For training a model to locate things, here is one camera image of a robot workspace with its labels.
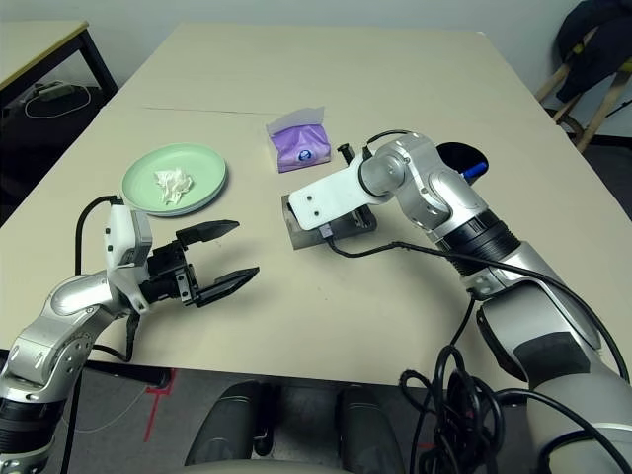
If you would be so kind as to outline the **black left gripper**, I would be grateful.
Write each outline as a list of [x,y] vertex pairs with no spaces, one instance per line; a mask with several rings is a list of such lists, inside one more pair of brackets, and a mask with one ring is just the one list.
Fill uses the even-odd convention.
[[179,299],[184,305],[191,305],[195,301],[195,306],[201,308],[233,294],[247,284],[259,273],[259,267],[221,276],[212,285],[196,292],[192,266],[185,257],[189,245],[217,239],[239,225],[238,221],[228,219],[202,222],[178,230],[177,240],[154,249],[147,260],[148,279],[139,285],[145,300],[152,304],[164,299]]

